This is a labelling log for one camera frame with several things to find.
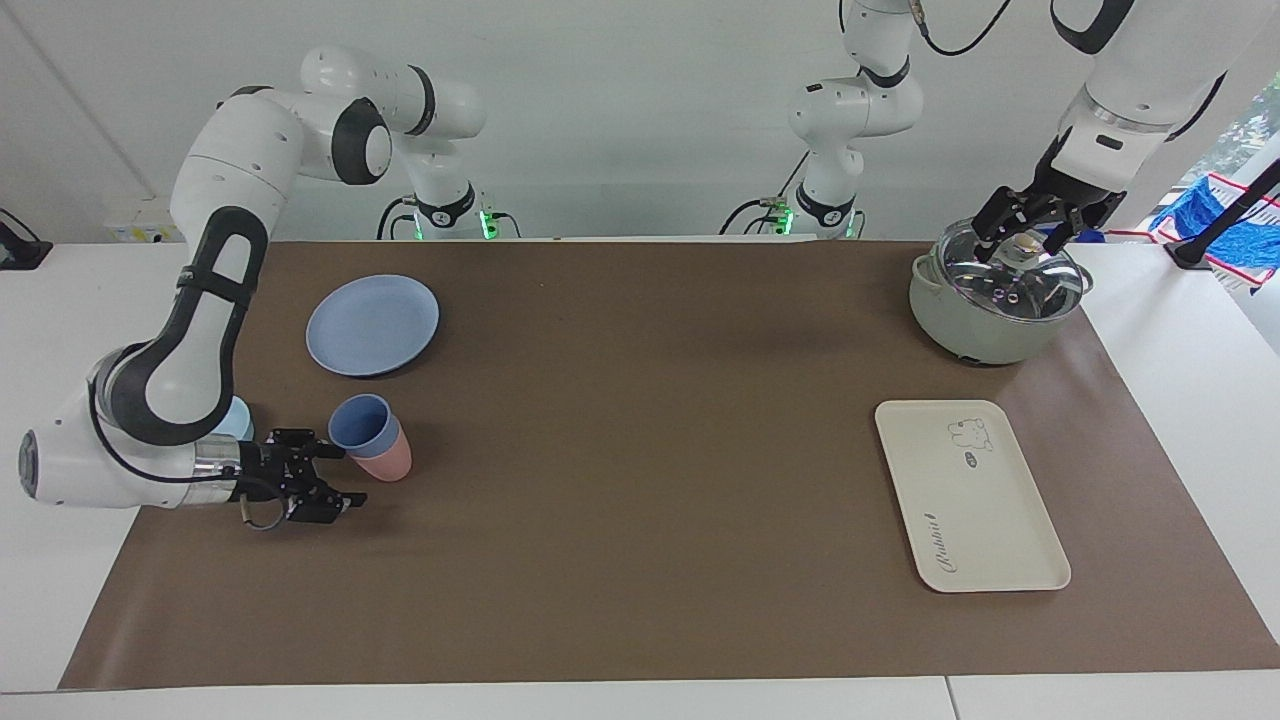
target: white table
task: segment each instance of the white table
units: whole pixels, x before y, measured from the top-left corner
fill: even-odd
[[[1280,635],[1280,357],[1208,273],[1158,247],[1073,247],[1097,278],[1084,306],[1103,346]],[[155,333],[184,260],[182,246],[61,246],[36,273],[0,275],[0,454],[101,355]],[[36,505],[0,465],[0,691],[35,693],[0,697],[0,717],[1280,716],[1280,671],[47,693],[132,520]]]

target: blue plate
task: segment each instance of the blue plate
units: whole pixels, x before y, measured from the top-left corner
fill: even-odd
[[[307,323],[307,351],[339,375],[380,375],[417,357],[439,324],[440,306],[425,284],[403,275],[369,275],[316,306]]]

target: rectangular tray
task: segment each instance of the rectangular tray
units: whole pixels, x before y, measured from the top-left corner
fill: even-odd
[[[1071,566],[1005,411],[986,400],[876,409],[915,569],[938,592],[1053,591]]]

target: blue cloth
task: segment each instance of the blue cloth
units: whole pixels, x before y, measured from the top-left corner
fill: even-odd
[[[1174,200],[1172,205],[1161,210],[1151,220],[1148,229],[1156,229],[1165,218],[1172,215],[1178,234],[1192,238],[1203,232],[1222,210],[1222,204],[1208,190],[1208,178],[1202,177]],[[1280,227],[1239,222],[1219,236],[1208,251],[1238,268],[1280,268]]]

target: pink cup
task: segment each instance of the pink cup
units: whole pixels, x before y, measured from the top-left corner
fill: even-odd
[[[394,483],[413,468],[413,456],[390,405],[378,395],[348,397],[329,418],[329,439],[366,473]]]

